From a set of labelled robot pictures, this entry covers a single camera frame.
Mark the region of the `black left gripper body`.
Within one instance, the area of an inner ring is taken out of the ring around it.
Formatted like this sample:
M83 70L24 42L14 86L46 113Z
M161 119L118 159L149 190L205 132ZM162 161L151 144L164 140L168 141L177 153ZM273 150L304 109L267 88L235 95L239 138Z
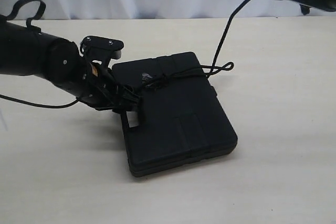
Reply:
M85 72L82 76L83 88L78 101L97 110L123 111L123 103L118 95L119 85L111 79L107 68L86 60Z

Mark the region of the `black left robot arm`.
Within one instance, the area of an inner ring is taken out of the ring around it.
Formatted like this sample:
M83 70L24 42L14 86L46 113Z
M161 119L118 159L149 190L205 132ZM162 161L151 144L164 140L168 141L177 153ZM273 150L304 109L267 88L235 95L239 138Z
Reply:
M77 46L1 17L1 74L42 78L97 111L121 114L141 106L134 88L122 85L109 68L123 47L120 40L98 36L88 36Z

